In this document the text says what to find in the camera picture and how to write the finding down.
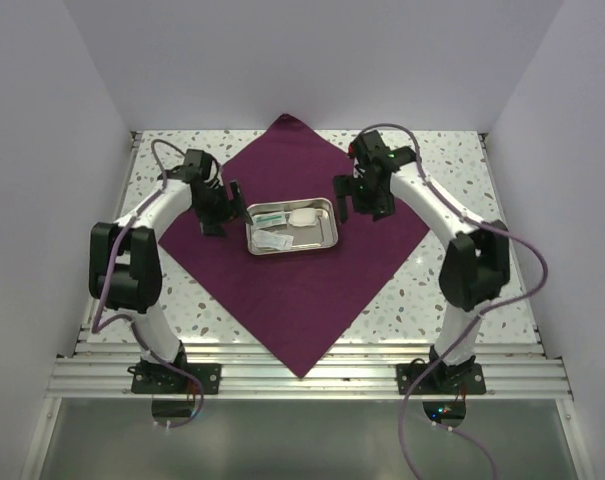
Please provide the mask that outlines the green white suture packet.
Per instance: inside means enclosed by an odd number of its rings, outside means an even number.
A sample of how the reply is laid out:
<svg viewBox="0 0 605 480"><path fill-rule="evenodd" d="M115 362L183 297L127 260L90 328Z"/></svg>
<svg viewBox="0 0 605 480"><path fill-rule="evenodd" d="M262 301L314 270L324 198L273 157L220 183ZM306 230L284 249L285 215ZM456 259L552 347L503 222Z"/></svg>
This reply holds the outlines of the green white suture packet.
<svg viewBox="0 0 605 480"><path fill-rule="evenodd" d="M285 225L287 217L284 212L272 212L271 214L256 215L253 218L253 225L259 228L269 228L271 226Z"/></svg>

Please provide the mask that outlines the clear plastic syringe packet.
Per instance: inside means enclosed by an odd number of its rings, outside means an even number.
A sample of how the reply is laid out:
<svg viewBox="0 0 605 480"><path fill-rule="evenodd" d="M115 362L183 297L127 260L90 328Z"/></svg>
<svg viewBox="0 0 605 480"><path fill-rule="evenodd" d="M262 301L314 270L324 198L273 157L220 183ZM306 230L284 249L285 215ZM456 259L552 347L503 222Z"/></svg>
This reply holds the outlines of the clear plastic syringe packet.
<svg viewBox="0 0 605 480"><path fill-rule="evenodd" d="M292 249L294 237L266 230L255 230L251 241L256 248L287 251Z"/></svg>

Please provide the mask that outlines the steel instrument tray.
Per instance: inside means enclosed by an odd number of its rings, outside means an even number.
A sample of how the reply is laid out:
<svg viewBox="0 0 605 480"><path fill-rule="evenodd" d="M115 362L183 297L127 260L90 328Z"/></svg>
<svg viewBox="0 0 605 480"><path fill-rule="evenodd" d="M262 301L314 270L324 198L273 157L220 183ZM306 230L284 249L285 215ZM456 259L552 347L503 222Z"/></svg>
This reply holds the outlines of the steel instrument tray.
<svg viewBox="0 0 605 480"><path fill-rule="evenodd" d="M288 217L292 210L301 208L314 208L317 212L317 223L311 227L296 228L288 223ZM287 217L285 225L259 228L246 225L247 250L254 256L277 255L284 253L298 253L332 248L337 245L339 235L333 205L330 200L322 197L290 200L270 203L256 203L248 207L248 212L253 218L256 215L271 214L272 212L284 212ZM251 241L255 230L266 230L278 234L286 234L294 237L291 250L279 251L273 249L256 248Z"/></svg>

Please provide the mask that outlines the white gauze pad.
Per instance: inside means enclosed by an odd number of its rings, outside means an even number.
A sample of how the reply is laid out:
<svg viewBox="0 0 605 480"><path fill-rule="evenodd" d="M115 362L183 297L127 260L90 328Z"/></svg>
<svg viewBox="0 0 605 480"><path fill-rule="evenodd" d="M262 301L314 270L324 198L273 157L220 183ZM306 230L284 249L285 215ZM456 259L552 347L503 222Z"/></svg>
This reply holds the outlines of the white gauze pad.
<svg viewBox="0 0 605 480"><path fill-rule="evenodd" d="M314 226L317 223L317 212L314 208L292 210L288 217L288 223L296 228Z"/></svg>

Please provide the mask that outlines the purple cloth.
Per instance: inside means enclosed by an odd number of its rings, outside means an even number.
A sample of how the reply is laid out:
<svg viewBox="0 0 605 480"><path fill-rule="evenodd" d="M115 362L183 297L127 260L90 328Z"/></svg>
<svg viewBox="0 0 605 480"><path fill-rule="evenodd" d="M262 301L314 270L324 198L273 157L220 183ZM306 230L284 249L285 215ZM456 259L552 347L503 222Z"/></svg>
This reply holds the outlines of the purple cloth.
<svg viewBox="0 0 605 480"><path fill-rule="evenodd" d="M223 167L250 204L322 197L352 162L297 118L283 114ZM245 225L207 237L182 214L161 247L295 376L304 377L350 327L428 233L404 203L380 221L352 213L336 246L254 256Z"/></svg>

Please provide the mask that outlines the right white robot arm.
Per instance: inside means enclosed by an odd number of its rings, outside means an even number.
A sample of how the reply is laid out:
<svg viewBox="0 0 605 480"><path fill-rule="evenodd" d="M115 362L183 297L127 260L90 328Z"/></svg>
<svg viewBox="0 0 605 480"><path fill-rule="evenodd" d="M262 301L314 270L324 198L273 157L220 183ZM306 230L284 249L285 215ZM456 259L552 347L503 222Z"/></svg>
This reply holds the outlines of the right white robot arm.
<svg viewBox="0 0 605 480"><path fill-rule="evenodd" d="M474 362L480 310L510 281L506 226L484 221L448 193L426 172L417 144L392 149L372 126L351 141L348 156L352 173L333 179L340 221L346 222L350 212L381 220L403 202L445 250L438 282L446 308L429 353L427 379L436 391L450 392Z"/></svg>

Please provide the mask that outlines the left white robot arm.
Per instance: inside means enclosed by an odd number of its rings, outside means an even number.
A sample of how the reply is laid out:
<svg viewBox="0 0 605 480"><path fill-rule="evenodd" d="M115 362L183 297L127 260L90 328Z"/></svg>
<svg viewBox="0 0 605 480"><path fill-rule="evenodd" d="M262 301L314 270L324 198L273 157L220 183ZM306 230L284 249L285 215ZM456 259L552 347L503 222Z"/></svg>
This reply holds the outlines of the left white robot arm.
<svg viewBox="0 0 605 480"><path fill-rule="evenodd" d="M98 222L91 229L88 285L98 302L91 333L97 335L118 320L127 322L141 348L141 359L158 364L157 384L175 393L189 383L190 369L178 360L183 344L159 305L163 272L158 241L187 212L195 215L207 237L225 237L224 225L236 219L247 224L252 220L239 183L225 185L222 166L213 155L178 150L182 163L167 169L157 153L159 145L175 147L166 140L151 143L160 168L152 193L117 220Z"/></svg>

